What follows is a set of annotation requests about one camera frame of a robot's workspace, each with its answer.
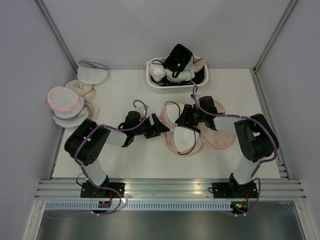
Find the pink trimmed mesh bag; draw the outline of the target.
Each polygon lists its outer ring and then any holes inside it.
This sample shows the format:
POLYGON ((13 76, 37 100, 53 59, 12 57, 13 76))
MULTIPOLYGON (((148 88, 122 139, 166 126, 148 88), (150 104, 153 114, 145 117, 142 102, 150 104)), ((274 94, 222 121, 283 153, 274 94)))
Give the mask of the pink trimmed mesh bag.
POLYGON ((81 97, 69 88, 56 86, 46 96, 49 107, 59 114, 67 114, 82 106, 81 97))

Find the right aluminium side rail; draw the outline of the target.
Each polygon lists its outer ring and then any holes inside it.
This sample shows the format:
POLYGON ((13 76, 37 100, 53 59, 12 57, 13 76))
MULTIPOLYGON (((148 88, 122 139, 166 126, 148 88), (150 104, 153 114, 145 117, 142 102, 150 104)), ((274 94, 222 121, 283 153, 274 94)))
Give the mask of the right aluminium side rail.
POLYGON ((279 143, 279 148, 277 150, 277 159, 276 162, 278 164, 278 168, 279 168, 279 173, 280 173, 280 177, 282 179, 286 179, 286 180, 291 180, 290 174, 288 172, 288 168, 287 165, 285 163, 285 156, 284 153, 282 151, 281 148, 281 143, 280 143, 280 138, 278 137, 278 132, 271 114, 271 109, 268 105, 267 99, 265 97, 263 88, 262 88, 262 84, 258 78, 258 74, 255 71, 254 68, 250 69, 250 74, 252 77, 252 81, 255 87, 255 91, 258 97, 258 101, 262 110, 263 115, 265 116, 266 120, 268 121, 272 131, 274 132, 275 136, 278 139, 278 143, 279 143))

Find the beige round laundry bag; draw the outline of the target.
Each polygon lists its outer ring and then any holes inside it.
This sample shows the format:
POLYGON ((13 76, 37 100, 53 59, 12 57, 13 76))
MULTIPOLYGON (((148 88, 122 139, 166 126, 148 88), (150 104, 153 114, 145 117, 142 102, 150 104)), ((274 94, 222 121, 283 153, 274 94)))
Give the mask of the beige round laundry bag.
POLYGON ((84 101, 91 102, 96 97, 94 86, 92 84, 83 83, 78 79, 68 82, 65 87, 78 94, 84 101))

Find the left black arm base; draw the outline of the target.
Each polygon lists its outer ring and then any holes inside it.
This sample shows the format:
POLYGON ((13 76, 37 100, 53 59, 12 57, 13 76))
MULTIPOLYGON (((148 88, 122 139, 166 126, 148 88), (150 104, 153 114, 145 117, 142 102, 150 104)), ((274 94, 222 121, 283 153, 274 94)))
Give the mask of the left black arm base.
POLYGON ((80 197, 83 199, 119 199, 120 197, 124 196, 125 183, 123 182, 110 182, 107 188, 108 189, 97 188, 91 183, 85 182, 82 184, 80 197))

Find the grey trimmed mesh bag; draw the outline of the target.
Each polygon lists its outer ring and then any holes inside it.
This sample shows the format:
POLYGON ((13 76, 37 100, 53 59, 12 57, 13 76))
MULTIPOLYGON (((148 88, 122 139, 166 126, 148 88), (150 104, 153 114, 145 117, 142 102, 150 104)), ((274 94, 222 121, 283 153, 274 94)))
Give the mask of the grey trimmed mesh bag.
POLYGON ((88 108, 86 105, 84 105, 81 111, 73 117, 64 119, 54 114, 52 118, 54 122, 62 128, 76 128, 81 125, 82 122, 88 118, 88 116, 88 108))

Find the white plastic laundry basket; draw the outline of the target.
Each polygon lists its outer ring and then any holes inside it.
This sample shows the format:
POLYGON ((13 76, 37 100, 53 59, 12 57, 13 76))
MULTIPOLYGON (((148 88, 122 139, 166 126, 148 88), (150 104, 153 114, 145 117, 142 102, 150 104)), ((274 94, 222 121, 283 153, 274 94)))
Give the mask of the white plastic laundry basket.
POLYGON ((146 82, 150 89, 157 94, 176 94, 189 93, 193 91, 193 86, 196 84, 198 88, 205 86, 209 82, 209 71, 207 64, 204 63, 203 68, 195 73, 195 77, 186 82, 186 84, 165 85, 162 81, 156 82, 151 75, 150 69, 152 62, 164 61, 166 57, 156 57, 144 63, 146 82))

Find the aluminium front rail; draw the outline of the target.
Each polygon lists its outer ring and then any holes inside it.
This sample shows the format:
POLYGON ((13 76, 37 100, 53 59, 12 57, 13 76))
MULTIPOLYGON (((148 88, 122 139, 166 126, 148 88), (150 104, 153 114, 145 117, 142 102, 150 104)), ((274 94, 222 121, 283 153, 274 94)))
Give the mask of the aluminium front rail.
MULTIPOLYGON (((124 197, 130 200, 209 200, 212 183, 226 179, 111 179, 124 183, 124 197)), ((39 200, 78 200, 81 187, 74 178, 41 180, 35 198, 39 200)), ((262 179, 263 201, 305 201, 307 196, 298 180, 262 179)))

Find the white garment in basket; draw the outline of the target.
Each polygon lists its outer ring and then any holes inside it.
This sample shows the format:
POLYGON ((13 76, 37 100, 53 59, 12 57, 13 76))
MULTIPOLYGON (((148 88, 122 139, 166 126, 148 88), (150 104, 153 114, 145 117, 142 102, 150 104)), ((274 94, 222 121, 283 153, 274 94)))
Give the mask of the white garment in basket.
POLYGON ((181 83, 183 81, 190 81, 195 77, 196 66, 190 62, 186 65, 182 72, 173 72, 168 68, 164 68, 159 60, 154 60, 149 65, 149 73, 153 79, 159 83, 166 77, 171 83, 181 83))

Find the left aluminium frame post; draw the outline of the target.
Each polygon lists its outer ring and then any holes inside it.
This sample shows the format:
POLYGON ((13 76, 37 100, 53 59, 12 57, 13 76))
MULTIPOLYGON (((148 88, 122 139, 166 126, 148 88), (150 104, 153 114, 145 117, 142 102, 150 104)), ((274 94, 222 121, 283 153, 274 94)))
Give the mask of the left aluminium frame post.
POLYGON ((39 9, 42 17, 44 18, 47 26, 49 27, 50 31, 52 32, 55 40, 57 41, 62 53, 64 54, 66 60, 68 61, 69 65, 71 66, 72 71, 76 74, 77 73, 77 63, 72 56, 70 49, 68 48, 59 28, 57 27, 49 9, 47 8, 45 2, 43 0, 34 0, 37 8, 39 9))

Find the aluminium frame post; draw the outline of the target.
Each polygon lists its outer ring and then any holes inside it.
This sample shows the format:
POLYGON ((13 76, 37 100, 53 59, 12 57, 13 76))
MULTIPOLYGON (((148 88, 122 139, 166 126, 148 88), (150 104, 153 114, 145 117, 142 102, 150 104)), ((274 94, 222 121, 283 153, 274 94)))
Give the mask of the aluminium frame post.
POLYGON ((282 32, 283 28, 285 27, 287 21, 289 20, 291 14, 295 10, 299 0, 290 0, 288 5, 286 6, 280 20, 278 21, 275 29, 273 30, 270 38, 268 39, 266 46, 264 47, 260 57, 258 58, 255 66, 253 67, 252 71, 254 74, 257 74, 259 69, 262 67, 263 62, 265 61, 268 53, 270 52, 271 48, 275 44, 278 36, 282 32))
POLYGON ((72 56, 70 49, 68 48, 59 28, 57 27, 49 9, 47 8, 45 2, 43 0, 34 0, 37 8, 39 9, 42 17, 44 18, 47 26, 49 27, 50 31, 52 32, 55 40, 57 41, 62 53, 64 54, 66 60, 68 61, 69 65, 71 66, 72 71, 76 74, 77 73, 77 63, 72 56))

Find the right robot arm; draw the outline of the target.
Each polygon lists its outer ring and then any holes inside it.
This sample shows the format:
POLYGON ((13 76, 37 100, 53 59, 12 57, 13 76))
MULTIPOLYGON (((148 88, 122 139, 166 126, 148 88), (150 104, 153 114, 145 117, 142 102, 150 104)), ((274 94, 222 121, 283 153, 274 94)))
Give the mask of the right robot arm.
POLYGON ((279 142, 267 120, 261 113, 250 117, 218 112, 211 96, 194 99, 195 104, 186 104, 175 123, 179 127, 197 127, 203 123, 213 131, 225 131, 236 135, 242 158, 230 175, 228 192, 235 198, 247 189, 253 190, 254 175, 261 164, 277 158, 279 142))

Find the white mesh bag blue trim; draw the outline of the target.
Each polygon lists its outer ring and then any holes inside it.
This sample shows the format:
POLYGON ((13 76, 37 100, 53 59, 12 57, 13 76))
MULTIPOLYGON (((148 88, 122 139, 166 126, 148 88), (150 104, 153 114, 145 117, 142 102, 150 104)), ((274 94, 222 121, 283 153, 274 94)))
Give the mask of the white mesh bag blue trim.
POLYGON ((101 84, 107 79, 108 71, 101 63, 82 59, 78 62, 77 79, 88 85, 101 84))

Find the beige flat laundry bag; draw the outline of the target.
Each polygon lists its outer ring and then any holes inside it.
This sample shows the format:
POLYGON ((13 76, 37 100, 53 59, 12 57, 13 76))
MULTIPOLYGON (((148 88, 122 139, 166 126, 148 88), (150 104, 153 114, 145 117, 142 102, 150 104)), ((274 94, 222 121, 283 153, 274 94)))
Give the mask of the beige flat laundry bag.
POLYGON ((85 101, 84 105, 85 107, 81 110, 81 112, 75 119, 75 128, 79 127, 85 119, 89 119, 94 122, 96 122, 98 119, 100 108, 95 103, 92 103, 90 101, 85 101))

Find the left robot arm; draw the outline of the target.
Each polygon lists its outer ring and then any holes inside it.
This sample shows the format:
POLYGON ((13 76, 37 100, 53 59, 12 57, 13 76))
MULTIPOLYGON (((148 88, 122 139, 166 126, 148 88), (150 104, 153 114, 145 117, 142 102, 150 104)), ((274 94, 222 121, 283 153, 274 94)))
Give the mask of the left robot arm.
POLYGON ((138 111, 129 111, 118 129, 84 120, 66 140, 64 150, 80 166, 86 181, 92 185, 92 193, 104 198, 109 193, 109 178, 98 160, 103 147, 107 144, 126 148, 136 136, 151 139, 169 131, 156 114, 141 117, 138 111))

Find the pink garment in basket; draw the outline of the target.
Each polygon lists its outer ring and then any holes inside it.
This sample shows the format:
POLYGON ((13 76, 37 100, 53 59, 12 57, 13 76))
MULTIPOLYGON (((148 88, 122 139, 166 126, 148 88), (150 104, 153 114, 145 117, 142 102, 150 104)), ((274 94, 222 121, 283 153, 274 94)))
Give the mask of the pink garment in basket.
POLYGON ((207 62, 207 58, 200 58, 200 59, 197 59, 192 67, 190 68, 190 70, 193 72, 193 73, 198 73, 200 70, 202 70, 202 68, 206 65, 206 62, 207 62))

